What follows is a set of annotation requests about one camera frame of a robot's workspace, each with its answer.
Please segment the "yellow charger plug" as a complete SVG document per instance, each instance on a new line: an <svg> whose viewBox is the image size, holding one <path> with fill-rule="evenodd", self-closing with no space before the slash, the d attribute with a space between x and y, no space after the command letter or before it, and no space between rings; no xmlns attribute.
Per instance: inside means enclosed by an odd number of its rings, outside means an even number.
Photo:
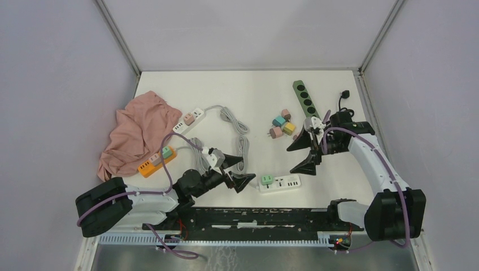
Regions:
<svg viewBox="0 0 479 271"><path fill-rule="evenodd" d="M294 133L296 126L290 122L286 122L281 128L284 134L291 136Z"/></svg>

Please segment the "pink charger plug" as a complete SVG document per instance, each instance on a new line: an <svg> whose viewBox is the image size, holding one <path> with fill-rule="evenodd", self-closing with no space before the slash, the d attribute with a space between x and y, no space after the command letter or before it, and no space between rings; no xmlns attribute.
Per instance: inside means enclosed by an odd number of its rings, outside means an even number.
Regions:
<svg viewBox="0 0 479 271"><path fill-rule="evenodd" d="M272 139L276 139L276 138L282 137L284 135L284 133L283 133L280 126L275 126L275 127L270 128L270 130L268 131L268 135Z"/></svg>

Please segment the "teal usb charger plug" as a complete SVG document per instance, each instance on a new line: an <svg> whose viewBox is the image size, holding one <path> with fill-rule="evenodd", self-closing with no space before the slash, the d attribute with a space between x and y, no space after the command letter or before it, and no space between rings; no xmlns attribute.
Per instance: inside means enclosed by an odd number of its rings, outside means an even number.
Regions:
<svg viewBox="0 0 479 271"><path fill-rule="evenodd" d="M286 122L285 118L279 115L272 120L272 125L275 127L282 127Z"/></svg>

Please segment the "pink charger plug end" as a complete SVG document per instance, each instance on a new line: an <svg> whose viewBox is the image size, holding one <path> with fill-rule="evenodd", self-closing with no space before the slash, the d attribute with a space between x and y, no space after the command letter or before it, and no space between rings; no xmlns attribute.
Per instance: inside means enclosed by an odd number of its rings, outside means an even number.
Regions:
<svg viewBox="0 0 479 271"><path fill-rule="evenodd" d="M288 109L283 109L283 110L281 111L281 116L282 116L286 121L290 121L290 119L291 119L291 114L290 114L290 112L289 112Z"/></svg>

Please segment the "green power strip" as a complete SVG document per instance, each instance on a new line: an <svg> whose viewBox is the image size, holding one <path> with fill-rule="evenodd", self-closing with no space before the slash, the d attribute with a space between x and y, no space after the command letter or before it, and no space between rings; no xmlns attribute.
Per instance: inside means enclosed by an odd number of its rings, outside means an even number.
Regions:
<svg viewBox="0 0 479 271"><path fill-rule="evenodd" d="M293 90L306 117L319 117L318 111L302 80L294 81Z"/></svg>

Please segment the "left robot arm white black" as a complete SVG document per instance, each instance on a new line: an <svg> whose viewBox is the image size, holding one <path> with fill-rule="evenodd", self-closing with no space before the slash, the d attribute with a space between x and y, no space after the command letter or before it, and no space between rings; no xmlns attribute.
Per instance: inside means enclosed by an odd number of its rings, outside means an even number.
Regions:
<svg viewBox="0 0 479 271"><path fill-rule="evenodd" d="M179 212L193 206L196 198L222 183L240 193L256 175L237 174L226 169L242 161L242 157L226 155L219 167L209 167L203 174L189 169L170 189L135 187L125 184L121 177L114 177L76 198L77 226L86 238L137 224L172 229L177 224Z"/></svg>

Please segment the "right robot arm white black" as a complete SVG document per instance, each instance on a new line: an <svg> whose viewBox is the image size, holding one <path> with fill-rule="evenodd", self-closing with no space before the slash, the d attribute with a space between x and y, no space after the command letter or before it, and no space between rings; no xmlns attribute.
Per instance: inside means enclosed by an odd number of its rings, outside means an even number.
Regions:
<svg viewBox="0 0 479 271"><path fill-rule="evenodd" d="M408 246L420 235L426 196L399 176L369 122L355 122L349 111L328 112L323 119L308 117L286 150L305 148L308 156L290 173L314 176L323 156L348 152L360 165L374 193L369 205L353 199L331 201L326 215L331 229L341 230L351 223L364 229L371 241L390 241L398 247Z"/></svg>

